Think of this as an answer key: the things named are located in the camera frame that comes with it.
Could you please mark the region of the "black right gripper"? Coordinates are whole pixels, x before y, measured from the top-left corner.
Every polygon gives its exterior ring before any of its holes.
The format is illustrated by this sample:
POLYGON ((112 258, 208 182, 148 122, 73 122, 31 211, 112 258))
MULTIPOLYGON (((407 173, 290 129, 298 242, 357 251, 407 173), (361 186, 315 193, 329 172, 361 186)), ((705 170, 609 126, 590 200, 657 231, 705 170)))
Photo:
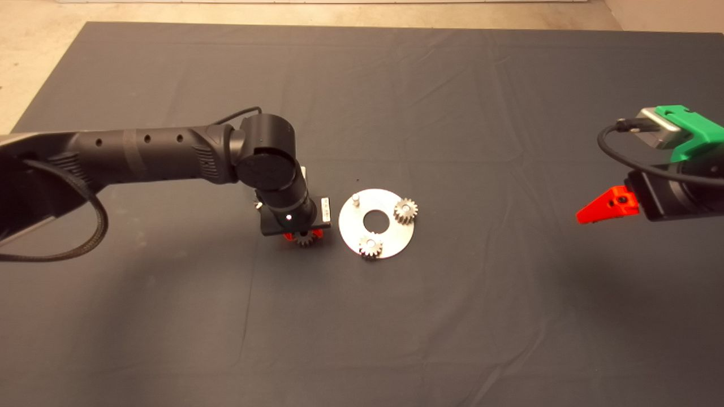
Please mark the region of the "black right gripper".
POLYGON ((608 188, 577 211, 579 224, 640 214, 652 222, 721 217, 722 188, 666 180, 632 170, 624 185, 608 188))

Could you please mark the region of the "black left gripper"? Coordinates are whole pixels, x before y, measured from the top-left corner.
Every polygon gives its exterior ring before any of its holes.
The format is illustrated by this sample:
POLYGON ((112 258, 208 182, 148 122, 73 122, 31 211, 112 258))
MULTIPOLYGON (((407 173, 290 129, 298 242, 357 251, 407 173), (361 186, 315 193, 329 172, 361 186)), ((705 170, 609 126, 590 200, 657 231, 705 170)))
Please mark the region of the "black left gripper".
POLYGON ((306 193, 300 201, 287 206, 271 204, 268 193, 260 194, 260 230, 262 235, 282 235, 296 243, 298 233, 310 232, 316 239, 331 228, 331 206, 328 196, 306 193))

